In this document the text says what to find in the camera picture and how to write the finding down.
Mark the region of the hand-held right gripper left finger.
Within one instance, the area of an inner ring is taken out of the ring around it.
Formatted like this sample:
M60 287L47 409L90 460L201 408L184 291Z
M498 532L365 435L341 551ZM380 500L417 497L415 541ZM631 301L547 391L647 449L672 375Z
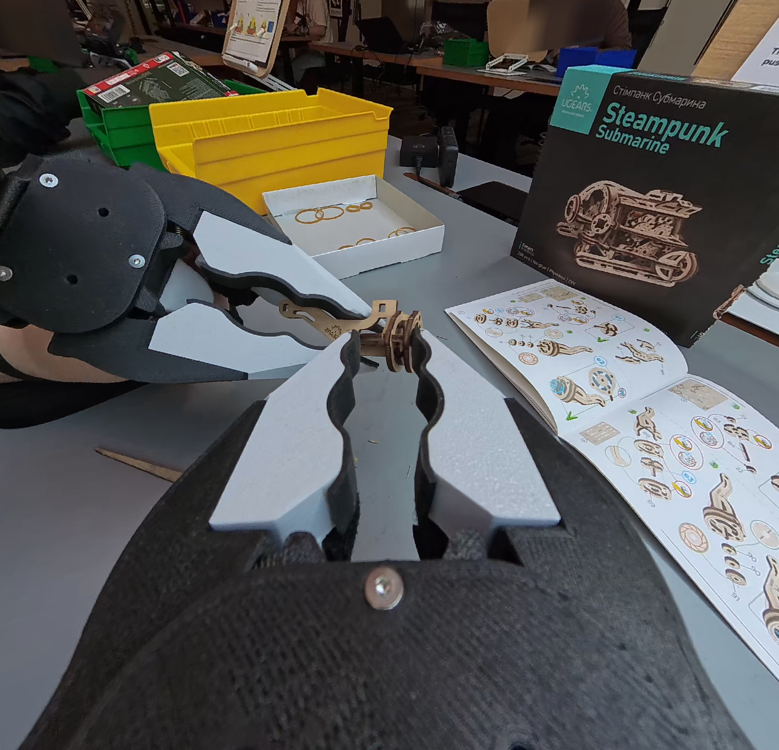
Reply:
M209 524L265 530L280 543L309 532L351 544L358 507L355 462L344 423L360 366L355 332L338 338L265 402Z

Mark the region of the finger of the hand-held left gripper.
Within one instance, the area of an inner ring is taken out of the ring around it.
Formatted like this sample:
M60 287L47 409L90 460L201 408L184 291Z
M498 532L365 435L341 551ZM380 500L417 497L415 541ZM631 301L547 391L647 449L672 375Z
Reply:
M287 379L323 350L289 333L261 333L239 325L211 304L193 301L161 317L149 343L158 360L148 381Z
M228 219L203 212L186 226L206 270L232 287L263 287L281 293L298 306L318 307L333 317L369 317L372 307L294 244L284 243Z

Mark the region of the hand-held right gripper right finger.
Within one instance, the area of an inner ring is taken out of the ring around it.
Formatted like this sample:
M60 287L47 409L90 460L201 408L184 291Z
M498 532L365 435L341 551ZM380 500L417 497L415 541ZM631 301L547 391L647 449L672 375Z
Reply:
M559 524L503 394L428 330L413 333L413 362L426 420L415 472L418 523L443 532Z

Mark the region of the slotted wooden part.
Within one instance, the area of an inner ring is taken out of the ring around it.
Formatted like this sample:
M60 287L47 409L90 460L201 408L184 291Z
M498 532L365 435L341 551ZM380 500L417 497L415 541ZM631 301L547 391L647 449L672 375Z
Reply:
M349 332L363 332L375 328L382 320L389 320L398 313L397 301L392 299L374 300L372 312L368 317L356 319L336 318L317 307L300 307L290 300L280 302L279 312L288 319L302 319L318 332L332 340Z

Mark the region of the wooden gear assembly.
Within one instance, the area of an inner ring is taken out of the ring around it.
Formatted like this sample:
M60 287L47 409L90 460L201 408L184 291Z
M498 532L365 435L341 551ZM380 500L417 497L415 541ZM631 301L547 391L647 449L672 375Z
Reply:
M392 372L414 374L411 339L414 330L422 327L422 315L418 310L410 315L398 310L386 322L381 333L366 331L360 334L360 355L384 358Z

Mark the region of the dark model kit box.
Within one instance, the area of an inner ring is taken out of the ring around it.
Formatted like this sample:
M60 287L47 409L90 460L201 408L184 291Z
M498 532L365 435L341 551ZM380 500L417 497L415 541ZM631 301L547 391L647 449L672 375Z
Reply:
M777 242L777 87L567 70L513 258L691 347Z

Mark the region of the group of rubber bands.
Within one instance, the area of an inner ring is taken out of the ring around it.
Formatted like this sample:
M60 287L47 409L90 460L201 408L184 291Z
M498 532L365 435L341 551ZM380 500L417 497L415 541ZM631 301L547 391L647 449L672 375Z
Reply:
M402 237L417 230L417 226L375 198L299 210L288 235L310 255L317 255Z

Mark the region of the large green plastic bin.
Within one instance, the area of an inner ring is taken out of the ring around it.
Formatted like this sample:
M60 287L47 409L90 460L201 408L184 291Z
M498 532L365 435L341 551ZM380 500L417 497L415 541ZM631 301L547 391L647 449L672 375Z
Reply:
M104 122L85 121L101 151L116 165L129 168L142 162L154 169L166 171L157 153L150 121L129 127Z
M149 106L122 106L116 109L104 109L96 112L90 106L82 91L78 91L83 120L87 128L97 137L111 140L113 148L128 145L124 139L135 143L152 143L153 132Z

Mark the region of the white cardboard tray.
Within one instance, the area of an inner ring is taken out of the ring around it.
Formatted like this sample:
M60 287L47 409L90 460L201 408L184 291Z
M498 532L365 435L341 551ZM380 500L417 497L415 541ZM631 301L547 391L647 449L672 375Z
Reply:
M375 198L404 220L417 226L418 230L402 237L317 255L310 255L298 247L339 279L423 258L442 250L443 222L413 199L374 175L274 190L264 194L267 218L294 244L296 243L288 235L288 229L297 211Z

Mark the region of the thin wooden strip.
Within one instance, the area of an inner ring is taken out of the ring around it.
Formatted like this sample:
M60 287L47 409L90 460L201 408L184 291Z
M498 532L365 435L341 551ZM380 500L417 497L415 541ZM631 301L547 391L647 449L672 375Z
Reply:
M178 481L182 475L182 472L179 470L174 470L167 466L153 464L148 461L128 455L123 455L121 453L116 453L105 448L96 447L94 451L99 455L108 457L109 459L140 470L141 472L151 474L152 476L158 477L170 483Z

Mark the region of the dark red-trimmed cardboard box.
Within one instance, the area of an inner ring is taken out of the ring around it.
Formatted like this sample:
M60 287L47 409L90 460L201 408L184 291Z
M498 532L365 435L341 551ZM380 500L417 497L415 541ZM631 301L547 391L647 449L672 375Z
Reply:
M84 88L83 94L90 107L100 112L153 103L216 99L238 92L188 57L165 52Z

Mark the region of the dark wooden pencil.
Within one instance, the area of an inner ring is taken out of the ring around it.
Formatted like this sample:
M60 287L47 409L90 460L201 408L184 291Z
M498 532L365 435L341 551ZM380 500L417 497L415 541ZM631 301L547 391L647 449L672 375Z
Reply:
M463 198L462 198L461 194L458 193L457 191L453 190L450 187L444 187L444 186L442 186L442 185L440 185L440 184L438 184L438 183L436 183L436 182L434 182L432 180L429 180L429 179L427 179L425 177L422 177L422 176L418 175L415 172L404 172L404 176L409 178L409 179L411 179L411 180L414 180L417 183L420 183L420 184L424 185L425 187L431 188L432 190L435 190L435 191L437 191L437 192L439 192L441 194L444 194L444 195L446 195L446 196L448 196L448 197L450 197L450 198L452 198L454 200L458 200L460 202L463 201Z

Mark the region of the clipboard with picture sheet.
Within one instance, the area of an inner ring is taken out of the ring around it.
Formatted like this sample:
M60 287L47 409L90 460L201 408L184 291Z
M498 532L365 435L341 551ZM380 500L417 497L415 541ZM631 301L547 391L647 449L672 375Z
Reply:
M228 67L264 78L273 67L289 0L232 0L221 53Z

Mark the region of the pale wooden board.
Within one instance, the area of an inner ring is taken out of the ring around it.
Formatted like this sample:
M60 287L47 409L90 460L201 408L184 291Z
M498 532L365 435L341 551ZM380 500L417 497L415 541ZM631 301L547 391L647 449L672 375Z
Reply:
M601 43L611 5L577 2L532 7L531 0L492 0L488 4L488 46L494 57L535 54Z

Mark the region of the white instruction sheet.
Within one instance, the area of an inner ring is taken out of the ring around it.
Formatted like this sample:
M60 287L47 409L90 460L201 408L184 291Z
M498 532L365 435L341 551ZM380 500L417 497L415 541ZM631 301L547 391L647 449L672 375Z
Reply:
M778 87L778 21L737 69L732 81Z

